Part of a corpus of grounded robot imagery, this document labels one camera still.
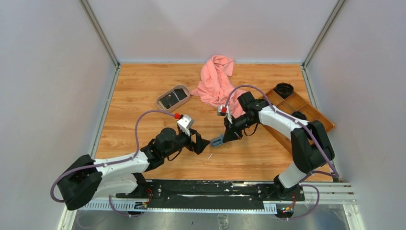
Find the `blue leather card holder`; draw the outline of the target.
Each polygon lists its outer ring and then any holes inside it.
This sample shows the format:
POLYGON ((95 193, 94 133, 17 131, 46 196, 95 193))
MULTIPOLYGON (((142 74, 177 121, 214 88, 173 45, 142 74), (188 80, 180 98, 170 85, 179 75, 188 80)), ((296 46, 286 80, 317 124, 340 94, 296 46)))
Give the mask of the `blue leather card holder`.
POLYGON ((218 136, 216 138, 213 138, 212 140, 210 140, 211 146, 212 147, 218 147, 218 146, 222 145, 223 144, 223 138, 224 138, 223 134, 221 134, 220 136, 218 136))

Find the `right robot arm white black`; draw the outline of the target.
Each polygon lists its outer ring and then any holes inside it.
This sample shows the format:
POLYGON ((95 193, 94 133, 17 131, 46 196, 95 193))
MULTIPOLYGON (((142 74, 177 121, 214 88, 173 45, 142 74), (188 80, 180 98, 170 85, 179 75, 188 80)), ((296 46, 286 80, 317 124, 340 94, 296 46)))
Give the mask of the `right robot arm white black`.
POLYGON ((251 92, 246 92, 237 100, 244 112, 239 117, 231 115, 228 104, 218 107, 218 114, 225 118, 221 143, 242 139, 244 130, 256 124, 275 129, 291 142, 293 162, 273 180, 272 193, 276 198, 286 200, 317 168, 328 164, 334 169, 331 161, 335 153, 320 121, 309 122, 283 112, 267 96, 256 99, 251 92))

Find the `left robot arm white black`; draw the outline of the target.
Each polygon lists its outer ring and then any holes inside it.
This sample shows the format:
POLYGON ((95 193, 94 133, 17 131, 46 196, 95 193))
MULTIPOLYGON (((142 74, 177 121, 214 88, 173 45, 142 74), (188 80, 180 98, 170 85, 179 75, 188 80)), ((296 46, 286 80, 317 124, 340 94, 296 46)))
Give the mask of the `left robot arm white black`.
POLYGON ((136 153, 108 159, 80 156, 57 179, 55 186, 68 210, 77 210, 91 200, 115 194, 132 194, 141 198, 147 185, 136 178, 161 166, 172 154, 184 148, 200 154, 210 144, 194 129, 188 135, 173 128, 164 128, 136 153))

